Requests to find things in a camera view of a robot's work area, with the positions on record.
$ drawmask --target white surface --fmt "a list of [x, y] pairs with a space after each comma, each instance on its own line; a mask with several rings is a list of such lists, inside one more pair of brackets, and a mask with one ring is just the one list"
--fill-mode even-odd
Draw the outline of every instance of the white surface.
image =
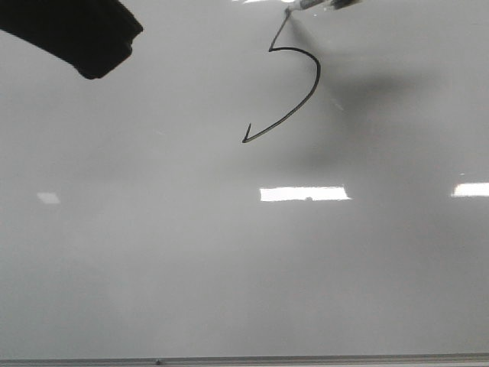
[[125, 4], [103, 80], [0, 34], [0, 358], [487, 352], [489, 2], [294, 14], [246, 145], [286, 5]]

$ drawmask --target black object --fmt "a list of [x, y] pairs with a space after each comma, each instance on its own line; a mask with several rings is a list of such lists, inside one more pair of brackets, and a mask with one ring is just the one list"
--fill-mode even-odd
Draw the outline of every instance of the black object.
[[357, 4], [361, 0], [332, 0], [331, 6], [335, 9], [346, 8], [347, 6]]
[[0, 0], [0, 29], [102, 78], [127, 59], [143, 31], [118, 0]]

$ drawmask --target black line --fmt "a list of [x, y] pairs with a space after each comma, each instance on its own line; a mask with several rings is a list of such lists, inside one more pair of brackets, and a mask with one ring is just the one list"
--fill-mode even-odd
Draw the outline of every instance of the black line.
[[307, 100], [309, 98], [311, 98], [311, 96], [314, 94], [314, 92], [316, 91], [316, 88], [317, 88], [317, 86], [319, 84], [319, 79], [321, 78], [321, 63], [319, 62], [319, 60], [317, 59], [316, 56], [314, 56], [313, 54], [311, 54], [311, 53], [309, 53], [309, 52], [307, 52], [307, 51], [305, 51], [305, 50], [303, 50], [301, 48], [297, 48], [297, 47], [274, 47], [275, 46], [275, 42], [278, 39], [278, 36], [280, 35], [280, 33], [283, 30], [283, 27], [285, 26], [286, 22], [290, 18], [290, 14], [291, 14], [291, 11], [289, 11], [288, 9], [286, 9], [286, 11], [285, 11], [285, 19], [283, 20], [282, 25], [280, 26], [280, 29], [278, 30], [277, 34], [275, 35], [275, 38], [272, 41], [272, 44], [270, 45], [270, 48], [268, 49], [268, 52], [289, 50], [289, 51], [300, 52], [301, 54], [304, 54], [304, 55], [310, 57], [311, 59], [313, 59], [314, 63], [316, 63], [316, 80], [314, 81], [314, 85], [313, 85], [312, 89], [309, 91], [309, 93], [307, 94], [307, 96], [304, 97], [304, 99], [302, 101], [300, 101], [300, 103], [297, 106], [295, 106], [293, 109], [291, 109], [283, 118], [281, 118], [280, 120], [278, 120], [274, 124], [268, 126], [266, 129], [262, 130], [261, 132], [258, 132], [257, 134], [252, 135], [251, 137], [249, 137], [250, 130], [251, 130], [251, 124], [250, 124], [248, 126], [248, 130], [246, 131], [246, 136], [243, 139], [243, 143], [248, 143], [249, 141], [252, 141], [252, 140], [258, 138], [258, 137], [262, 136], [263, 134], [266, 134], [272, 128], [276, 128], [282, 122], [284, 122], [285, 120], [287, 120], [291, 115], [293, 115], [295, 112], [297, 112], [297, 110], [299, 110], [304, 105], [304, 103], [307, 102]]

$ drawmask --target hook shape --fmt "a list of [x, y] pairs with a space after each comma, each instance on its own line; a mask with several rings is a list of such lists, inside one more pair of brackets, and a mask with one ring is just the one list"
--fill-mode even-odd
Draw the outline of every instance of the hook shape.
[[244, 139], [243, 139], [243, 143], [248, 143], [260, 136], [262, 136], [263, 134], [266, 134], [267, 132], [269, 132], [271, 129], [273, 128], [276, 128], [278, 125], [280, 125], [282, 122], [284, 122], [285, 120], [287, 120], [291, 115], [293, 115], [295, 112], [297, 112], [298, 109], [300, 109], [304, 103], [307, 102], [307, 100], [309, 98], [311, 98], [311, 96], [314, 94], [314, 92], [316, 91], [316, 88], [319, 84], [319, 79], [321, 78], [321, 63], [319, 62], [319, 60], [317, 59], [316, 56], [314, 56], [313, 54], [305, 51], [305, 50], [302, 50], [300, 48], [297, 48], [297, 47], [274, 47], [275, 46], [275, 42], [277, 41], [278, 39], [278, 36], [280, 35], [280, 33], [282, 32], [283, 30], [283, 27], [285, 26], [286, 22], [289, 20], [290, 18], [290, 15], [291, 15], [291, 11], [289, 8], [286, 8], [285, 9], [285, 19], [283, 20], [283, 23], [282, 25], [280, 26], [280, 29], [279, 31], [277, 32], [277, 35], [275, 36], [274, 40], [272, 41], [271, 45], [270, 45], [270, 48], [268, 49], [268, 52], [275, 52], [275, 51], [282, 51], [282, 50], [290, 50], [290, 51], [295, 51], [295, 52], [300, 52], [301, 54], [305, 54], [306, 56], [310, 57], [314, 63], [316, 64], [316, 80], [314, 81], [314, 85], [312, 87], [312, 89], [309, 91], [309, 93], [307, 93], [307, 96], [304, 97], [304, 99], [302, 101], [300, 101], [300, 103], [295, 106], [293, 109], [291, 109], [283, 118], [281, 118], [280, 120], [278, 120], [277, 122], [275, 122], [274, 124], [268, 126], [266, 129], [252, 135], [252, 136], [249, 136], [250, 135], [250, 130], [251, 130], [251, 124], [248, 126], [248, 130], [246, 131], [246, 135], [244, 136]]

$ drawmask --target curved line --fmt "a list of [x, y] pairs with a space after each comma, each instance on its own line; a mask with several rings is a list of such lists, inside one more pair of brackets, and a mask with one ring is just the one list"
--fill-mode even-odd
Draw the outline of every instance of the curved line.
[[283, 118], [281, 118], [280, 120], [278, 120], [274, 124], [268, 126], [266, 129], [258, 132], [257, 134], [252, 135], [251, 137], [249, 136], [250, 130], [251, 130], [251, 124], [250, 124], [248, 126], [248, 130], [246, 131], [246, 136], [244, 137], [244, 139], [242, 141], [243, 143], [248, 143], [248, 142], [250, 142], [250, 141], [252, 141], [252, 140], [254, 140], [254, 139], [262, 136], [263, 134], [266, 134], [271, 129], [276, 128], [282, 122], [284, 122], [285, 120], [287, 120], [291, 115], [293, 115], [295, 112], [297, 112], [297, 110], [299, 110], [304, 105], [304, 103], [306, 103], [307, 100], [309, 98], [311, 98], [311, 96], [314, 94], [314, 92], [316, 91], [316, 88], [317, 88], [317, 86], [319, 84], [319, 79], [321, 78], [321, 63], [319, 62], [319, 60], [317, 59], [317, 57], [314, 56], [313, 54], [311, 54], [311, 53], [309, 53], [309, 52], [307, 52], [307, 51], [305, 51], [305, 50], [303, 50], [301, 48], [297, 48], [297, 47], [274, 47], [275, 41], [278, 39], [278, 36], [282, 32], [283, 26], [289, 20], [291, 12], [288, 9], [286, 9], [285, 14], [286, 14], [285, 19], [283, 20], [283, 23], [280, 26], [280, 29], [277, 32], [277, 35], [275, 36], [274, 40], [272, 41], [272, 44], [270, 45], [270, 48], [268, 49], [268, 52], [275, 52], [275, 51], [282, 51], [282, 50], [290, 50], [290, 51], [300, 52], [301, 54], [305, 54], [306, 56], [310, 57], [314, 61], [314, 63], [316, 64], [316, 80], [314, 81], [314, 85], [313, 85], [312, 89], [309, 91], [309, 93], [307, 93], [307, 96], [304, 97], [304, 99], [302, 101], [300, 101], [300, 103], [297, 106], [295, 106], [293, 109], [291, 109]]

